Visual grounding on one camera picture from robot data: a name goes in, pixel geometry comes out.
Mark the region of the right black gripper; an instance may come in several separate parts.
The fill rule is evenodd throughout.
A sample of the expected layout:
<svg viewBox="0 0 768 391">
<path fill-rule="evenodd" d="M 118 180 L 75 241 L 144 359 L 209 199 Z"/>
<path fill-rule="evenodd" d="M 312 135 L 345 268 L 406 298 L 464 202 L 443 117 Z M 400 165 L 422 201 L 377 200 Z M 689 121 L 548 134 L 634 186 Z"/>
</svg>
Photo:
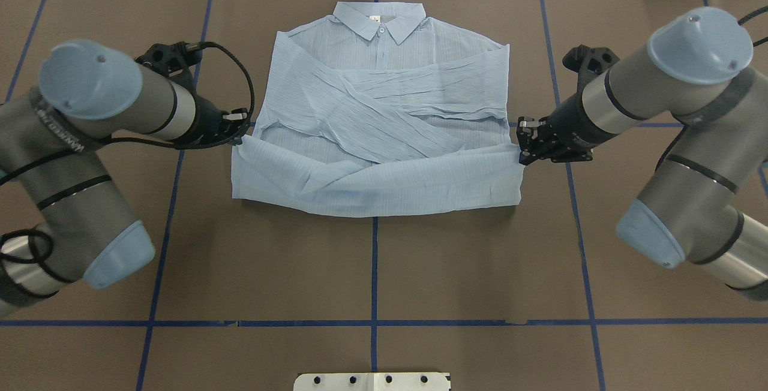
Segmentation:
<svg viewBox="0 0 768 391">
<path fill-rule="evenodd" d="M 520 117 L 516 137 L 520 148 L 519 163 L 527 166 L 537 160 L 554 163 L 592 161 L 595 126 L 579 100 L 567 100 L 540 121 Z"/>
</svg>

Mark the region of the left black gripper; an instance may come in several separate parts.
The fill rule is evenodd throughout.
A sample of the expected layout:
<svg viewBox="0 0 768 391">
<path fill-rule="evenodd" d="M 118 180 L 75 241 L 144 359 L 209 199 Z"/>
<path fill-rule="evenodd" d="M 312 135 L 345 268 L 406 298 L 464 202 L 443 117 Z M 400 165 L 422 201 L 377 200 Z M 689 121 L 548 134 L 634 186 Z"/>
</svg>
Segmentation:
<svg viewBox="0 0 768 391">
<path fill-rule="evenodd" d="M 192 129 L 192 148 L 208 149 L 220 145 L 241 145 L 242 137 L 250 126 L 247 109 L 233 112 L 220 110 L 210 101 L 199 98 L 196 101 L 196 118 Z"/>
</svg>

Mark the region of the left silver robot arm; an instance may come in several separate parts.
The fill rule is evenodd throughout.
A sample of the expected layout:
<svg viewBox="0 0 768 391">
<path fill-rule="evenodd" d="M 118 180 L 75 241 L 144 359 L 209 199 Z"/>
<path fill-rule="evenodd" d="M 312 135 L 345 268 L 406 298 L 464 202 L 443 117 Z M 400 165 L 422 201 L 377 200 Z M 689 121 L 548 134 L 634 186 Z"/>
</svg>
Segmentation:
<svg viewBox="0 0 768 391">
<path fill-rule="evenodd" d="M 238 145 L 255 110 L 221 110 L 198 94 L 192 68 L 211 41 L 154 44 L 133 58 L 98 42 L 58 44 L 36 84 L 2 105 L 2 183 L 17 182 L 43 221 L 2 235 L 2 316 L 85 281 L 104 289 L 155 257 L 143 222 L 97 154 L 117 143 L 177 151 Z"/>
</svg>

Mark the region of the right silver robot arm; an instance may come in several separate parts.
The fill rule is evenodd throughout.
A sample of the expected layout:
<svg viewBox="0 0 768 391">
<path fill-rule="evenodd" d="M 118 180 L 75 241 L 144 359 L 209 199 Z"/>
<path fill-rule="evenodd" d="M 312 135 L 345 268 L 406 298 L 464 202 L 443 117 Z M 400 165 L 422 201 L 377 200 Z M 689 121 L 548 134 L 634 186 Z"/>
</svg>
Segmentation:
<svg viewBox="0 0 768 391">
<path fill-rule="evenodd" d="M 733 207 L 766 166 L 766 75 L 743 17 L 699 7 L 659 28 L 625 59 L 573 47 L 573 96 L 550 115 L 518 119 L 524 166 L 590 161 L 603 143 L 660 114 L 681 125 L 617 224 L 620 240 L 667 269 L 688 262 L 747 300 L 766 303 L 766 225 Z"/>
</svg>

